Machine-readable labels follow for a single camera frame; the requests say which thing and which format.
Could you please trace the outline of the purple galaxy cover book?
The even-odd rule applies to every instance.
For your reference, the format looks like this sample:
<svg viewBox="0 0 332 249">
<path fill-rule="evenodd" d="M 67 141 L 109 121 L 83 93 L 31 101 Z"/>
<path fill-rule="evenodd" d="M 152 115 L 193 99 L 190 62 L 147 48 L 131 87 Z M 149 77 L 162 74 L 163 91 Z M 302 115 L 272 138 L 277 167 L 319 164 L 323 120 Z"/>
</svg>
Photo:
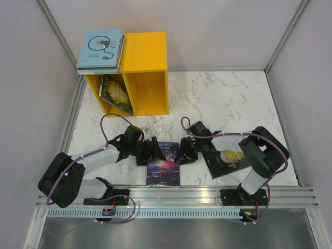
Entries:
<svg viewBox="0 0 332 249">
<path fill-rule="evenodd" d="M 159 158 L 151 160 L 147 164 L 147 186 L 180 186 L 180 167 L 174 162 L 179 143 L 158 142 L 159 148 L 165 160 Z"/>
</svg>

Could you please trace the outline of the black Moon Sixpence book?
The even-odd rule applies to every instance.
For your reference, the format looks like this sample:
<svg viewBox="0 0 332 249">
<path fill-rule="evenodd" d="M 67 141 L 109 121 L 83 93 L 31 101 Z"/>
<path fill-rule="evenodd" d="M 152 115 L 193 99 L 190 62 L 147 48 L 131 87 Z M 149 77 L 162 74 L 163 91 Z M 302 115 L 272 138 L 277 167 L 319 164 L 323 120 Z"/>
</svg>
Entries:
<svg viewBox="0 0 332 249">
<path fill-rule="evenodd" d="M 250 167 L 244 153 L 235 150 L 201 152 L 212 179 Z"/>
</svg>

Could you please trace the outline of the green gold cover book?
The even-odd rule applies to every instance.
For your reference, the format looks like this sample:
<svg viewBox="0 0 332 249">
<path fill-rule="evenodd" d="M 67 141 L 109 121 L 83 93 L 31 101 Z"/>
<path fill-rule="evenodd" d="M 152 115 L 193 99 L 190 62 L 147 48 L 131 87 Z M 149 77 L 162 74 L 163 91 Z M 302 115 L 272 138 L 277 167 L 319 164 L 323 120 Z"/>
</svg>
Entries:
<svg viewBox="0 0 332 249">
<path fill-rule="evenodd" d="M 134 114 L 125 84 L 114 78 L 112 75 L 102 76 L 99 98 L 120 109 L 129 116 L 133 116 Z"/>
</svg>

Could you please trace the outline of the light blue Old Man book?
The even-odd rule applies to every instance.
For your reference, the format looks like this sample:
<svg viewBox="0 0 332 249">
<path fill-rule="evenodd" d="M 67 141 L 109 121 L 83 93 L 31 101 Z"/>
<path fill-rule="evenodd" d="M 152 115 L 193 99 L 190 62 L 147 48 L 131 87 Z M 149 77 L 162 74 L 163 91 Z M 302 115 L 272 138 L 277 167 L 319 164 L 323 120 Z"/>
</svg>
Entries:
<svg viewBox="0 0 332 249">
<path fill-rule="evenodd" d="M 122 29 L 89 29 L 77 62 L 77 68 L 115 68 Z"/>
</svg>

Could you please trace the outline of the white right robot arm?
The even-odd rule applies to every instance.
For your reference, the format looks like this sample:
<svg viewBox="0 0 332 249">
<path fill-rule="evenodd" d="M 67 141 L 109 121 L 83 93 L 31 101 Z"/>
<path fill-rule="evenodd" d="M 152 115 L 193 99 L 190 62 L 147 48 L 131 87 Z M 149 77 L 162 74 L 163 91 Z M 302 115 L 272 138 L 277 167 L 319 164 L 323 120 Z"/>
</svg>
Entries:
<svg viewBox="0 0 332 249">
<path fill-rule="evenodd" d="M 251 171 L 237 187 L 237 198 L 249 204 L 256 193 L 276 175 L 288 167 L 290 153 L 265 127 L 258 126 L 251 132 L 211 132 L 201 121 L 183 128 L 188 137 L 181 139 L 177 157 L 180 165 L 198 160 L 198 153 L 234 151 L 243 155 Z"/>
</svg>

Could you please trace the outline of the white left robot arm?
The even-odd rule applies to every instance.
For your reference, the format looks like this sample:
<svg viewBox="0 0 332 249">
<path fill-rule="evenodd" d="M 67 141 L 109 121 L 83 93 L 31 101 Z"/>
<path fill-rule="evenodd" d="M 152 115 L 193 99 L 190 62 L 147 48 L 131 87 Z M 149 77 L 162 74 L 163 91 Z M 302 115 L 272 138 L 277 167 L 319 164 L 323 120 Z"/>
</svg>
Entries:
<svg viewBox="0 0 332 249">
<path fill-rule="evenodd" d="M 94 151 L 80 156 L 70 156 L 64 152 L 57 154 L 40 179 L 38 189 L 47 197 L 47 206 L 55 204 L 66 208 L 77 199 L 92 205 L 110 204 L 114 197 L 113 185 L 102 177 L 84 177 L 130 156 L 143 166 L 154 159 L 165 159 L 156 137 L 145 140 L 143 131 L 130 125 L 123 134 L 106 140 L 103 147 Z"/>
</svg>

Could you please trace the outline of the yellow wooden shelf box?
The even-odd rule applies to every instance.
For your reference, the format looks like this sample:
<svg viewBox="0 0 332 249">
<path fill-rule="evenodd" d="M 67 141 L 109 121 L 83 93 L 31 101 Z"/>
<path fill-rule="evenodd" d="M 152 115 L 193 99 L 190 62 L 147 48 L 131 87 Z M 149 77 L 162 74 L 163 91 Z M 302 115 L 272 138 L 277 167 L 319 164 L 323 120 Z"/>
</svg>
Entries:
<svg viewBox="0 0 332 249">
<path fill-rule="evenodd" d="M 168 115 L 166 33 L 128 33 L 125 37 L 117 75 L 124 80 L 134 115 Z"/>
</svg>

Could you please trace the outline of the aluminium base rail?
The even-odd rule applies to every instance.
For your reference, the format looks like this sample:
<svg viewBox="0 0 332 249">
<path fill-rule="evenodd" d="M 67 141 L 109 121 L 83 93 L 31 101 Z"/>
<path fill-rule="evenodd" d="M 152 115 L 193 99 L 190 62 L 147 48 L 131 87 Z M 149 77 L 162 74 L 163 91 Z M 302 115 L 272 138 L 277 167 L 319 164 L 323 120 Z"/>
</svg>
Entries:
<svg viewBox="0 0 332 249">
<path fill-rule="evenodd" d="M 213 207 L 222 189 L 236 186 L 180 186 L 149 187 L 115 185 L 115 189 L 128 189 L 130 197 L 141 207 Z M 271 208 L 318 208 L 319 204 L 310 187 L 271 186 Z"/>
</svg>

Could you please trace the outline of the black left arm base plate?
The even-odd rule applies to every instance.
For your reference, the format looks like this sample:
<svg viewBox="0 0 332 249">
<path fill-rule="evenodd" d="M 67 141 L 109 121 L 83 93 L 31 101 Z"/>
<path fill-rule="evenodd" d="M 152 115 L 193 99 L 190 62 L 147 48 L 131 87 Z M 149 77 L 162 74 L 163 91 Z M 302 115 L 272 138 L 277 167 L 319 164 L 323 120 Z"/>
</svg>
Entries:
<svg viewBox="0 0 332 249">
<path fill-rule="evenodd" d="M 96 206 L 102 206 L 102 205 L 108 205 L 108 206 L 126 206 L 129 203 L 128 197 L 119 197 L 119 195 L 130 195 L 129 189 L 114 189 L 112 196 L 117 196 L 113 199 L 103 201 L 103 202 L 96 202 L 90 199 L 84 199 L 83 204 L 84 205 L 96 205 Z"/>
</svg>

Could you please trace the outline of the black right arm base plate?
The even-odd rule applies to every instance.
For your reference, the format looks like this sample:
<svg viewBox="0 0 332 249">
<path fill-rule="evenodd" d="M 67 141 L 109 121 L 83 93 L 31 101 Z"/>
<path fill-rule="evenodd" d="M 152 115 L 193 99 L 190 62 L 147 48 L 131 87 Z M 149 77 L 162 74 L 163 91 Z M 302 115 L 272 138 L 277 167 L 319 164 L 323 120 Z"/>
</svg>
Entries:
<svg viewBox="0 0 332 249">
<path fill-rule="evenodd" d="M 223 206 L 259 206 L 267 205 L 268 195 L 264 189 L 258 190 L 253 195 L 246 192 L 239 193 L 237 189 L 221 189 L 220 195 Z"/>
</svg>

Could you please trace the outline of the aluminium corner post left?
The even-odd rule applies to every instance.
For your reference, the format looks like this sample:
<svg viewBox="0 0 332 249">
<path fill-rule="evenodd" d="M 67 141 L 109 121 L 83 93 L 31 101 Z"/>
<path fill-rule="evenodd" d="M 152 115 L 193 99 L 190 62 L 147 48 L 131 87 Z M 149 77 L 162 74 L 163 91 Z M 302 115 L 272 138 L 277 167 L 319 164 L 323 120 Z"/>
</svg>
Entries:
<svg viewBox="0 0 332 249">
<path fill-rule="evenodd" d="M 74 71 L 76 72 L 76 59 L 74 57 L 74 54 L 72 52 L 72 50 L 70 49 L 61 29 L 59 28 L 53 14 L 51 13 L 46 1 L 44 0 L 36 0 L 35 1 L 36 4 L 38 5 L 38 7 L 40 8 L 44 18 L 47 20 L 50 28 L 52 29 L 54 35 L 56 36 L 58 42 L 60 43 L 62 49 L 64 50 L 64 52 L 66 53 L 68 59 L 70 60 L 72 67 L 74 68 Z"/>
</svg>

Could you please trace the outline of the aluminium corner post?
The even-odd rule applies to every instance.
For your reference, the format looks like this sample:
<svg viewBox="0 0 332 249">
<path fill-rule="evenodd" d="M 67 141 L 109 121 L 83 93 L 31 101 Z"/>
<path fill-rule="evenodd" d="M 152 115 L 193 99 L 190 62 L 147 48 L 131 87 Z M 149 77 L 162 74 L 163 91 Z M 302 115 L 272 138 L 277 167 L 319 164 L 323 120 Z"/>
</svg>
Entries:
<svg viewBox="0 0 332 249">
<path fill-rule="evenodd" d="M 47 20 L 50 28 L 52 29 L 54 35 L 56 36 L 58 42 L 60 43 L 62 49 L 64 50 L 64 52 L 66 53 L 68 59 L 70 60 L 72 67 L 74 68 L 74 71 L 76 72 L 76 59 L 74 57 L 74 54 L 72 52 L 72 50 L 70 49 L 61 29 L 59 28 L 53 14 L 51 13 L 46 1 L 44 0 L 36 0 L 35 1 L 36 4 L 38 5 L 38 7 L 40 8 L 44 18 Z"/>
<path fill-rule="evenodd" d="M 289 24 L 286 27 L 285 32 L 281 36 L 281 39 L 279 40 L 279 42 L 278 42 L 271 58 L 269 59 L 267 65 L 264 69 L 264 72 L 265 72 L 266 75 L 268 75 L 268 73 L 272 69 L 276 59 L 278 58 L 280 52 L 282 51 L 283 47 L 285 46 L 287 40 L 289 39 L 289 37 L 292 34 L 295 26 L 299 22 L 301 16 L 303 15 L 304 11 L 306 10 L 306 8 L 307 8 L 307 6 L 310 2 L 311 2 L 310 0 L 301 0 L 300 1 L 296 11 L 294 12 Z"/>
</svg>

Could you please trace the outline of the aluminium corner post right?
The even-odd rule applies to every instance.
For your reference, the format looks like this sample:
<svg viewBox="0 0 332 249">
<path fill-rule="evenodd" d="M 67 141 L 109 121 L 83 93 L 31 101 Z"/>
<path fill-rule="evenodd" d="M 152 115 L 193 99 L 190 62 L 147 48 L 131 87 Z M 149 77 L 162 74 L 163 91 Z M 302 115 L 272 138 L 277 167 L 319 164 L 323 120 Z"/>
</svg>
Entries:
<svg viewBox="0 0 332 249">
<path fill-rule="evenodd" d="M 306 8 L 307 8 L 307 6 L 310 2 L 311 2 L 310 0 L 301 0 L 300 1 L 296 11 L 294 12 L 289 24 L 286 27 L 285 32 L 281 36 L 281 39 L 279 40 L 279 42 L 278 42 L 271 58 L 269 59 L 267 65 L 264 69 L 264 72 L 265 72 L 266 75 L 268 75 L 268 73 L 272 69 L 276 59 L 278 58 L 280 52 L 282 51 L 283 47 L 285 46 L 287 40 L 289 39 L 289 37 L 292 34 L 295 26 L 299 22 L 301 16 L 303 15 L 304 11 L 306 10 Z"/>
</svg>

